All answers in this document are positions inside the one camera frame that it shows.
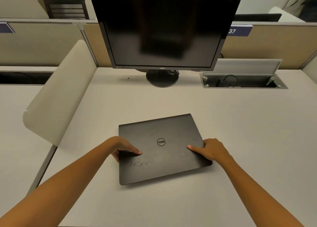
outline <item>desk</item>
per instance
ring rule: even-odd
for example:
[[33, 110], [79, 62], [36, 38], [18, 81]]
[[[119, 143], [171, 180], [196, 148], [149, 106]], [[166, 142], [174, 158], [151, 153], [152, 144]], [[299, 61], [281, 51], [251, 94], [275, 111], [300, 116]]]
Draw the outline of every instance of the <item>desk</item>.
[[52, 153], [52, 144], [22, 122], [23, 111], [41, 88], [0, 85], [0, 216], [36, 187], [35, 179]]
[[[222, 141], [260, 185], [314, 226], [317, 85], [301, 70], [277, 73], [289, 89], [203, 89], [192, 71], [157, 88], [136, 70], [98, 68], [42, 181], [117, 135], [119, 124], [191, 113], [203, 138]], [[216, 162], [121, 186], [119, 166], [109, 157], [60, 226], [237, 224], [254, 226]]]

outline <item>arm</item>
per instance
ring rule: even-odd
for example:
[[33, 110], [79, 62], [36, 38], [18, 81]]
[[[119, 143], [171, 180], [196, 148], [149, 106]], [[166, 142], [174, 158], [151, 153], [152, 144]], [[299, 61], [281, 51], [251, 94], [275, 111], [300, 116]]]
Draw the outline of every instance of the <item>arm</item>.
[[53, 175], [0, 218], [0, 226], [58, 226], [105, 159], [117, 150], [141, 152], [120, 137], [111, 137]]
[[188, 149], [215, 160], [227, 173], [257, 227], [303, 227], [303, 225], [252, 179], [217, 139], [204, 140], [205, 147]]

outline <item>gray laptop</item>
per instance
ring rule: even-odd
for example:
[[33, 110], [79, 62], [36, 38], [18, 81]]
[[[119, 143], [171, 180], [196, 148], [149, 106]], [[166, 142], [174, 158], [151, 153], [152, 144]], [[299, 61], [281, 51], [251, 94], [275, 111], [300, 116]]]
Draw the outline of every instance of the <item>gray laptop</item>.
[[187, 149], [187, 145], [204, 147], [191, 114], [119, 125], [119, 136], [142, 151], [139, 156], [120, 151], [121, 185], [212, 164], [212, 161]]

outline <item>monitor stand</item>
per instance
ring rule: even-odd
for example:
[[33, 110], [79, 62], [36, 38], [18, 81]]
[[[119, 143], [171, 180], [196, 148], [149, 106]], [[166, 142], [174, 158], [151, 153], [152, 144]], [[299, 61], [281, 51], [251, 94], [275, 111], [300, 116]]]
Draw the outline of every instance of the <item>monitor stand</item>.
[[168, 87], [178, 80], [177, 70], [154, 70], [149, 69], [146, 73], [146, 79], [156, 87]]

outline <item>dell logo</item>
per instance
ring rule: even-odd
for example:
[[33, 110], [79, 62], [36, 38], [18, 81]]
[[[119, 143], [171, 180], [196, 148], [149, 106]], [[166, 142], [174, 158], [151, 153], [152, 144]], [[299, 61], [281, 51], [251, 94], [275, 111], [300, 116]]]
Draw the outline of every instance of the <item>dell logo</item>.
[[165, 145], [165, 139], [162, 139], [162, 138], [158, 139], [157, 140], [157, 144], [160, 145], [160, 146]]

